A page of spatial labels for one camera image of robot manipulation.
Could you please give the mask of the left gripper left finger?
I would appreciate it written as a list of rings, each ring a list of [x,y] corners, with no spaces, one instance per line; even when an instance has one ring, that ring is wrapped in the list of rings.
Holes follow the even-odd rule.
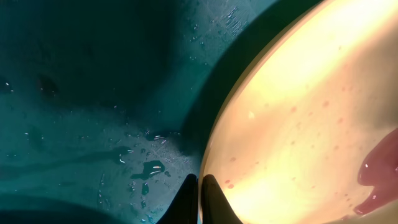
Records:
[[[197,224],[198,182],[194,174],[188,174],[170,206],[157,224]]]

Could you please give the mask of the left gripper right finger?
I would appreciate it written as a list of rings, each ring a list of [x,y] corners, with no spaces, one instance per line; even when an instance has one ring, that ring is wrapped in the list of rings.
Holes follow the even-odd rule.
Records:
[[[211,174],[204,176],[202,181],[201,209],[202,224],[243,224]]]

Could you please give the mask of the yellow plate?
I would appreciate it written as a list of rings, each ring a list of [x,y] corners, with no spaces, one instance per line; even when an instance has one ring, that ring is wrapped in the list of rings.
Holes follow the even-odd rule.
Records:
[[[243,71],[203,156],[242,223],[397,222],[397,1],[329,0]]]

